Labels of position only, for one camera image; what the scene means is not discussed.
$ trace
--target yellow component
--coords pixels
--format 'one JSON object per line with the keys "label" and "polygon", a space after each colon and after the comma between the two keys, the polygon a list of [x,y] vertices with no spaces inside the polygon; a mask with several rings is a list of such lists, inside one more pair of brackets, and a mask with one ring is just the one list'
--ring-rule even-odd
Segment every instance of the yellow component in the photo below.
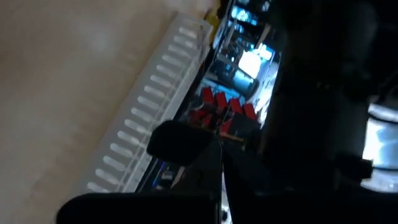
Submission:
{"label": "yellow component", "polygon": [[209,37],[210,43],[213,43],[218,27],[220,26],[220,20],[217,17],[217,8],[210,9],[206,13],[205,20],[213,26],[213,32]]}

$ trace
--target beige surface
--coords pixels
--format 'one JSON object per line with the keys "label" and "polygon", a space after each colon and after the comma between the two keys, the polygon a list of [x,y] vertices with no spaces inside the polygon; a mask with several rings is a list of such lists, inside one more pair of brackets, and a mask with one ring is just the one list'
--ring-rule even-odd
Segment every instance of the beige surface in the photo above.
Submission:
{"label": "beige surface", "polygon": [[212,0],[0,1],[0,223],[50,223],[167,28]]}

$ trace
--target black cable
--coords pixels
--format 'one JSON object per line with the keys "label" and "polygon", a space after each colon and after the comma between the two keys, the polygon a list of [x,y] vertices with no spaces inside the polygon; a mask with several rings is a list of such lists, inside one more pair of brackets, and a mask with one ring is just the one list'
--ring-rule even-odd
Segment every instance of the black cable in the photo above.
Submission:
{"label": "black cable", "polygon": [[387,124],[398,125],[398,121],[391,121],[391,120],[387,120],[387,119],[382,119],[382,118],[379,118],[379,117],[377,117],[376,115],[374,115],[372,113],[368,113],[368,115],[369,115],[369,118],[374,120],[374,121],[387,123]]}
{"label": "black cable", "polygon": [[388,168],[388,167],[373,167],[373,169],[381,170],[381,171],[390,171],[390,172],[398,172],[398,168]]}
{"label": "black cable", "polygon": [[[391,75],[389,75],[384,82],[382,83],[382,85],[380,86],[379,89],[379,98],[376,100],[375,104],[379,104],[381,105],[383,102],[385,102],[385,100],[392,95],[392,93],[394,92],[394,90],[397,90],[398,85],[391,85],[390,87],[388,86],[388,83],[390,83],[391,81],[393,81],[395,79],[395,77],[398,77],[398,69],[395,70]],[[369,118],[378,121],[378,122],[382,122],[382,123],[387,123],[387,124],[393,124],[393,125],[398,125],[398,121],[391,121],[391,120],[387,120],[387,119],[382,119],[372,113],[369,113]]]}

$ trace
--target white light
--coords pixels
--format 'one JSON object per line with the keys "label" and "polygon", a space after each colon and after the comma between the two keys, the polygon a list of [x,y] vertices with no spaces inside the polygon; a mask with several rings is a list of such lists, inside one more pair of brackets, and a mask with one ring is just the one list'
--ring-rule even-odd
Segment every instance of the white light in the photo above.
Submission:
{"label": "white light", "polygon": [[383,143],[379,141],[377,136],[377,132],[383,127],[376,122],[369,120],[368,128],[366,130],[366,141],[365,141],[365,149],[363,151],[362,158],[368,160],[377,159],[376,156],[383,146]]}
{"label": "white light", "polygon": [[252,52],[243,52],[239,61],[239,68],[249,74],[252,78],[257,78],[260,71],[261,58]]}

